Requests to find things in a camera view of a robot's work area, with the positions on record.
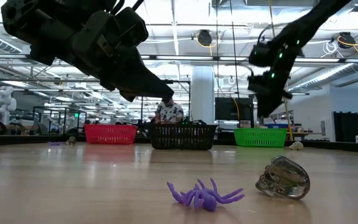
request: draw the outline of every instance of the transparent skull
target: transparent skull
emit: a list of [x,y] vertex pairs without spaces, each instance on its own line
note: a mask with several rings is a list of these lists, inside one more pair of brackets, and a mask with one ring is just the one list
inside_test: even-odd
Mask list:
[[265,168],[255,186],[272,197],[280,194],[298,200],[309,192],[310,179],[299,164],[285,156],[277,156]]

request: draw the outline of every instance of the man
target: man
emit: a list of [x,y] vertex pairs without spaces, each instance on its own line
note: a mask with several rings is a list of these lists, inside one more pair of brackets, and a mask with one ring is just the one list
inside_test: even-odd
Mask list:
[[176,124],[183,120],[183,109],[173,99],[168,103],[161,102],[155,112],[155,123]]

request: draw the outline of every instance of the red basket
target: red basket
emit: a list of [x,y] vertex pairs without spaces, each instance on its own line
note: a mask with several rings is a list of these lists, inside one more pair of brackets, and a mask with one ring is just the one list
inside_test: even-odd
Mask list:
[[86,124],[86,142],[91,144],[133,144],[136,126]]

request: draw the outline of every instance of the plastic spider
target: plastic spider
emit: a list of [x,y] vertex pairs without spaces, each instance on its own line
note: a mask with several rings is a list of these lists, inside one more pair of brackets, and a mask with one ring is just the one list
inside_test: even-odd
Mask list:
[[214,188],[213,190],[205,188],[204,183],[200,179],[197,179],[197,181],[200,183],[201,189],[197,184],[195,184],[193,190],[189,190],[187,193],[180,192],[180,194],[175,191],[172,183],[167,182],[167,185],[172,193],[173,198],[177,202],[184,204],[186,207],[189,207],[194,197],[195,208],[203,207],[205,210],[210,212],[215,211],[217,205],[216,202],[233,203],[245,197],[243,194],[236,196],[238,193],[243,191],[242,188],[235,190],[225,196],[220,196],[218,194],[218,188],[216,187],[214,179],[211,178],[211,183]]

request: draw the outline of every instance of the green basket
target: green basket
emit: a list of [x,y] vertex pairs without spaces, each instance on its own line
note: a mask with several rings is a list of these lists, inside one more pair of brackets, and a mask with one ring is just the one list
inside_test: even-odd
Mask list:
[[239,146],[283,147],[287,129],[281,128],[237,128],[234,137]]

